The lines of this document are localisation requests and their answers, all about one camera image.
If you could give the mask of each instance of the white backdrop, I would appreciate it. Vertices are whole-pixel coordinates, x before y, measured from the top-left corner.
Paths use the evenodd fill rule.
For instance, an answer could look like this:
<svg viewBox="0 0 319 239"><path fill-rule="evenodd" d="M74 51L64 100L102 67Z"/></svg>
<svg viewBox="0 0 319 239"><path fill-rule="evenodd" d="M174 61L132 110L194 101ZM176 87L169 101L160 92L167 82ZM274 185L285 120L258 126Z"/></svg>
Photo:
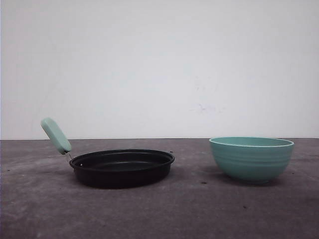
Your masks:
<svg viewBox="0 0 319 239"><path fill-rule="evenodd" d="M2 139L319 137L319 1L1 8Z"/></svg>

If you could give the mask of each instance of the bowl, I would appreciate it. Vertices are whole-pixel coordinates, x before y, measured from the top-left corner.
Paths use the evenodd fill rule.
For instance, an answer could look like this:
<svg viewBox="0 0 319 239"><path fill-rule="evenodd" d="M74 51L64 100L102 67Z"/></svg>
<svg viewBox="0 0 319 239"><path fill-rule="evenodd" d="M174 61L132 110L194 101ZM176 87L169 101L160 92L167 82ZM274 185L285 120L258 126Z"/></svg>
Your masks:
<svg viewBox="0 0 319 239"><path fill-rule="evenodd" d="M228 176L263 184L286 169L294 142L278 138L219 137L209 140L218 167Z"/></svg>

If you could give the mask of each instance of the pan handle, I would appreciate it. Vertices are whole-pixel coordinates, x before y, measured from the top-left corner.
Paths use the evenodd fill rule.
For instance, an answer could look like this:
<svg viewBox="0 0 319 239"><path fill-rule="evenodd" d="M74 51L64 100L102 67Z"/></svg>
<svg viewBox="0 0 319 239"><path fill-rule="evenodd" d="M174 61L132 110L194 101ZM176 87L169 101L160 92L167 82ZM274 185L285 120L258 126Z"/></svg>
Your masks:
<svg viewBox="0 0 319 239"><path fill-rule="evenodd" d="M70 142L53 119L45 118L41 120L41 126L61 154L64 155L71 151Z"/></svg>

